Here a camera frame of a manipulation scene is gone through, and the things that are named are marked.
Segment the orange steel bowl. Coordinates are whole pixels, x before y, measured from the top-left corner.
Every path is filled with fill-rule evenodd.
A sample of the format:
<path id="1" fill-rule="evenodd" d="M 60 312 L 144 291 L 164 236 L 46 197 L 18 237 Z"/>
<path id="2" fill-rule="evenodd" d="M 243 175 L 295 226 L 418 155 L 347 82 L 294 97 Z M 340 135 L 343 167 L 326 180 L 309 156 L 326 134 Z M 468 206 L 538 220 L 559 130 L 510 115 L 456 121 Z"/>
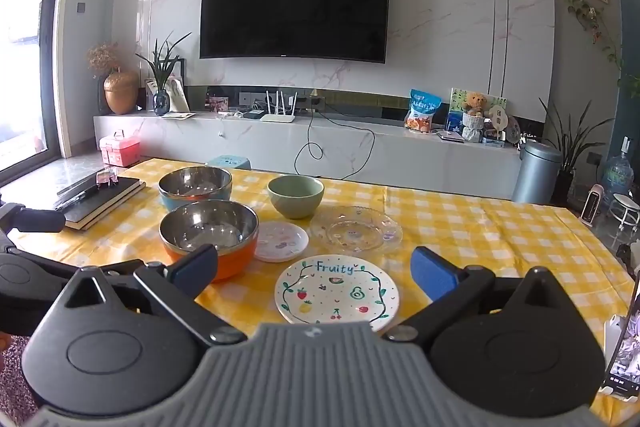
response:
<path id="1" fill-rule="evenodd" d="M 243 272 L 256 253 L 259 218 L 247 205 L 232 200 L 200 200 L 171 210 L 160 221 L 160 239 L 172 260 L 198 247 L 213 245 L 218 268 L 213 282 Z"/>

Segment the blue steel bowl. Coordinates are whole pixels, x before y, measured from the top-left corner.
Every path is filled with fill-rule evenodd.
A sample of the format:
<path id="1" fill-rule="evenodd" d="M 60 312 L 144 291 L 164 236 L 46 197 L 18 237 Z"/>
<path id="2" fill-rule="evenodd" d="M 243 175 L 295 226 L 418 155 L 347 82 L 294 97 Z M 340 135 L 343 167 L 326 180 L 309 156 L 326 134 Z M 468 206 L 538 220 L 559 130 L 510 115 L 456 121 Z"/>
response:
<path id="1" fill-rule="evenodd" d="M 229 200 L 232 174 L 219 167 L 192 166 L 167 173 L 157 183 L 169 211 L 200 200 Z"/>

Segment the small white sticker plate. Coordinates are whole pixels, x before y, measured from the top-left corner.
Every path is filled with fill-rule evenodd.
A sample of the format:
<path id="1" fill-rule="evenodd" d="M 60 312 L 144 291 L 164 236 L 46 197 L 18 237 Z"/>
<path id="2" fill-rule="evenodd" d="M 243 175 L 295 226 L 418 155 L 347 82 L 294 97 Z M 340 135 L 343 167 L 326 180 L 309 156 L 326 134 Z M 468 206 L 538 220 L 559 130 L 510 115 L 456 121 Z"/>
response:
<path id="1" fill-rule="evenodd" d="M 260 224 L 254 257 L 262 262 L 281 263 L 303 254 L 309 244 L 307 233 L 298 225 L 284 221 Z"/>

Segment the clear glass plate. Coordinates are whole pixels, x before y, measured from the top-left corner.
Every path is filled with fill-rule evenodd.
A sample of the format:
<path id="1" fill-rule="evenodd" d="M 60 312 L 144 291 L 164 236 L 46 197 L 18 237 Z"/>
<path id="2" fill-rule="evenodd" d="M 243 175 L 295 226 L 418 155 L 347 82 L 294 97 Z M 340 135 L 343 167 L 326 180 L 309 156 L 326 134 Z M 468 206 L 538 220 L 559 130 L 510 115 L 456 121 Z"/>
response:
<path id="1" fill-rule="evenodd" d="M 308 231 L 322 251 L 349 256 L 394 251 L 404 237 L 394 219 L 362 206 L 322 206 L 311 219 Z"/>

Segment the white Fruity plate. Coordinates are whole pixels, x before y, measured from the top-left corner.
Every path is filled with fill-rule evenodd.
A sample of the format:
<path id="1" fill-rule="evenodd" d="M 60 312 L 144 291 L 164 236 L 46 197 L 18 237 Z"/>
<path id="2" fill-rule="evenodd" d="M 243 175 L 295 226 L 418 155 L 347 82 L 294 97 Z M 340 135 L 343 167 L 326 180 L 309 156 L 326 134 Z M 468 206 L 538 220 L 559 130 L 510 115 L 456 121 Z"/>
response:
<path id="1" fill-rule="evenodd" d="M 379 332 L 396 317 L 400 295 L 392 278 L 367 260 L 319 255 L 280 274 L 274 303 L 291 324 L 367 322 Z"/>

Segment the green ceramic bowl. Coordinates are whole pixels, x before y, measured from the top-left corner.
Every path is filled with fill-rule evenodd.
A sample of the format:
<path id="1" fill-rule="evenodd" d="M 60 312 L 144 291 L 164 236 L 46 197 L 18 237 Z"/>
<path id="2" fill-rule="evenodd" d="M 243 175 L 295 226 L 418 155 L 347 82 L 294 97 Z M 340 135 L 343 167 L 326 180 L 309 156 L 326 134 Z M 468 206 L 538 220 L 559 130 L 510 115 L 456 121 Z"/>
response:
<path id="1" fill-rule="evenodd" d="M 288 219 L 306 219 L 322 202 L 324 185 L 311 176 L 286 174 L 272 179 L 267 190 L 270 202 L 280 215 Z"/>

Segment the light blue plastic stool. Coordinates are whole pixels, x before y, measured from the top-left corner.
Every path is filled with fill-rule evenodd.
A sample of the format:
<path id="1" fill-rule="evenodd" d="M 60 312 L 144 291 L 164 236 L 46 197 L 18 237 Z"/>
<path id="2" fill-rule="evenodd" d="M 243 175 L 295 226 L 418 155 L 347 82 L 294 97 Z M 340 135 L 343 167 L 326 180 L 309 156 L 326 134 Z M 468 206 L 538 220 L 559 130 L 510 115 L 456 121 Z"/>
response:
<path id="1" fill-rule="evenodd" d="M 241 169 L 250 170 L 250 160 L 244 156 L 238 155 L 220 155 L 215 158 L 209 159 L 205 163 L 209 167 L 218 167 L 224 169 Z"/>

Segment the yellow checkered tablecloth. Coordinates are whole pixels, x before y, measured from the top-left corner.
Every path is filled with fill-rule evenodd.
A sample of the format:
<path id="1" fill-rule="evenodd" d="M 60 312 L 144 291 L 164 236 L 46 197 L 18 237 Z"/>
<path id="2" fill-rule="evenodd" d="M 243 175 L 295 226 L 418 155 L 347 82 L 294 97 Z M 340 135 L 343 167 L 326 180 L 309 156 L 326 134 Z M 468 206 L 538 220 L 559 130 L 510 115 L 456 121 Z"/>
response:
<path id="1" fill-rule="evenodd" d="M 186 162 L 150 159 L 125 174 L 148 184 L 145 195 L 134 196 L 87 233 L 63 232 L 60 239 L 36 234 L 17 237 L 18 246 L 44 246 L 44 254 L 76 265 L 141 257 L 166 260 L 158 225 L 164 214 L 157 182 L 171 171 L 192 166 Z M 260 220 L 280 219 L 269 202 L 267 184 L 275 174 L 233 170 L 234 199 L 257 209 Z M 408 188 L 347 181 L 322 180 L 326 206 L 361 206 L 385 213 L 402 228 L 402 242 L 393 253 L 371 254 L 371 259 L 395 281 L 400 291 L 396 320 L 426 305 L 409 275 L 409 256 L 424 245 L 449 261 L 485 265 L 497 275 L 516 277 L 525 269 L 551 269 L 570 294 L 590 329 L 602 343 L 604 322 L 627 311 L 634 282 L 612 254 L 568 210 L 514 204 L 506 200 L 438 194 Z M 205 291 L 200 303 L 222 312 L 224 319 L 240 319 L 253 334 L 258 323 L 281 320 L 274 304 L 274 284 L 284 265 L 252 261 L 231 282 Z"/>

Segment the potted plant by bin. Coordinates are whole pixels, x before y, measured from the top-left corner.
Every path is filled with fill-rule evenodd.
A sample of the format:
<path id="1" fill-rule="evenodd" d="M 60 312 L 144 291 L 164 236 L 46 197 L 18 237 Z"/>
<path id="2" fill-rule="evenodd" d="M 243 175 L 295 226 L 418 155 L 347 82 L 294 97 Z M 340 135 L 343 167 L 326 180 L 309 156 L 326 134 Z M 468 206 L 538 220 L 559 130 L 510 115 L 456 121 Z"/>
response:
<path id="1" fill-rule="evenodd" d="M 551 202 L 555 206 L 565 207 L 568 203 L 570 188 L 575 179 L 576 164 L 580 156 L 587 150 L 603 145 L 601 141 L 591 141 L 590 135 L 606 124 L 611 124 L 613 118 L 606 118 L 597 124 L 586 124 L 592 102 L 589 101 L 580 114 L 577 124 L 573 124 L 572 115 L 563 120 L 556 106 L 549 101 L 539 100 L 546 113 L 546 119 L 552 129 L 552 137 L 548 142 L 561 154 L 561 167 L 556 178 Z"/>

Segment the green plant in blue vase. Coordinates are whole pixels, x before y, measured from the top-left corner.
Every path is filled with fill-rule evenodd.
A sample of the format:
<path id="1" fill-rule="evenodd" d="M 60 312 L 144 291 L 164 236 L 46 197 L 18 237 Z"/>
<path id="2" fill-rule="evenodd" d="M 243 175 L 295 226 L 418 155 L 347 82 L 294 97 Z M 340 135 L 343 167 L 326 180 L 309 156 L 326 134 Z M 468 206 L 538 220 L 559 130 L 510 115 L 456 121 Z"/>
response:
<path id="1" fill-rule="evenodd" d="M 153 93 L 152 109 L 153 113 L 158 117 L 162 117 L 169 112 L 170 98 L 166 84 L 177 63 L 181 60 L 181 56 L 177 51 L 178 45 L 183 43 L 190 35 L 190 32 L 188 32 L 175 42 L 170 42 L 169 38 L 165 38 L 163 42 L 156 39 L 150 56 L 137 53 L 137 57 L 141 58 L 149 66 L 155 80 L 156 90 Z"/>

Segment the white round side stool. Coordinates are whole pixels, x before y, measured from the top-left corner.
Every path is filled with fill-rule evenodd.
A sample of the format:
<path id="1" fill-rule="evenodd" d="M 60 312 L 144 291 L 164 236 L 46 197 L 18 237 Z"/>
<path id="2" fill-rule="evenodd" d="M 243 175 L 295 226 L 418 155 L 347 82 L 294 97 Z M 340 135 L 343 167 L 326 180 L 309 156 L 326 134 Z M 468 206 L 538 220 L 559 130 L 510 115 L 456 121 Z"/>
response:
<path id="1" fill-rule="evenodd" d="M 638 232 L 640 206 L 628 195 L 613 195 L 610 206 L 610 215 L 617 221 L 618 231 L 627 231 L 631 235 Z"/>

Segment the blue water jug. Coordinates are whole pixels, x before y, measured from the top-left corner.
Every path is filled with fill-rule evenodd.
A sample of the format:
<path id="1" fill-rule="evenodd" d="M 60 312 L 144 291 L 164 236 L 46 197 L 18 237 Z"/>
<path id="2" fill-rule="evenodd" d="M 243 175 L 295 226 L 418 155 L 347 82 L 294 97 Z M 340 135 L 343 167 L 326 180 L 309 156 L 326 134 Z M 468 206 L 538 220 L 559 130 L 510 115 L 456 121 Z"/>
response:
<path id="1" fill-rule="evenodd" d="M 627 195 L 634 182 L 634 169 L 630 165 L 628 152 L 630 140 L 625 136 L 620 153 L 611 157 L 605 164 L 601 184 L 603 186 L 603 202 L 610 205 L 616 194 Z"/>

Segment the gold vase with dried flowers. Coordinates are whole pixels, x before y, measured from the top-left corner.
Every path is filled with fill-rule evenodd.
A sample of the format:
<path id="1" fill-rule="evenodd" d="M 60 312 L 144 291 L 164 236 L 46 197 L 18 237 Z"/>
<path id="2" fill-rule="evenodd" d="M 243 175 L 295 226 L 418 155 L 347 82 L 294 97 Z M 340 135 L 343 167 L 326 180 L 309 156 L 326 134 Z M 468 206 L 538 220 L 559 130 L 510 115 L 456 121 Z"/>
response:
<path id="1" fill-rule="evenodd" d="M 125 68 L 116 43 L 103 43 L 88 49 L 89 68 L 99 78 L 104 101 L 115 115 L 134 110 L 139 91 L 136 72 Z"/>

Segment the hanging ivy plant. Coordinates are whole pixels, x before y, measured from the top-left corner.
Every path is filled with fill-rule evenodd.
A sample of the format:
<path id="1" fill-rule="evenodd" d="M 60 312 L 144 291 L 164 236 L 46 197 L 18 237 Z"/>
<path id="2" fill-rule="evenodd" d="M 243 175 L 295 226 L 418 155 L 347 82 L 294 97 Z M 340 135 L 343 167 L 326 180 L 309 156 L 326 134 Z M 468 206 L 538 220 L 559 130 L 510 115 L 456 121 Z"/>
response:
<path id="1" fill-rule="evenodd" d="M 616 43 L 612 31 L 604 19 L 604 9 L 598 9 L 586 0 L 565 0 L 567 13 L 578 21 L 583 31 L 588 32 L 594 46 L 605 55 L 606 60 L 618 70 L 617 83 L 629 91 L 631 98 L 639 98 L 638 72 L 624 72 L 623 46 Z"/>

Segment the black television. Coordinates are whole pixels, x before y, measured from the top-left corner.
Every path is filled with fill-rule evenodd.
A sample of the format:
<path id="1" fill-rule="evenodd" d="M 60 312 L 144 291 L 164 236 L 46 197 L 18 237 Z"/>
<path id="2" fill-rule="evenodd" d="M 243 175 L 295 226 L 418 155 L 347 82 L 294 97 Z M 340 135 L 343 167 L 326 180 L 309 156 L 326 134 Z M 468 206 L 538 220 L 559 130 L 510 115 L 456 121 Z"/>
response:
<path id="1" fill-rule="evenodd" d="M 390 0 L 202 0 L 200 55 L 382 64 L 389 10 Z"/>

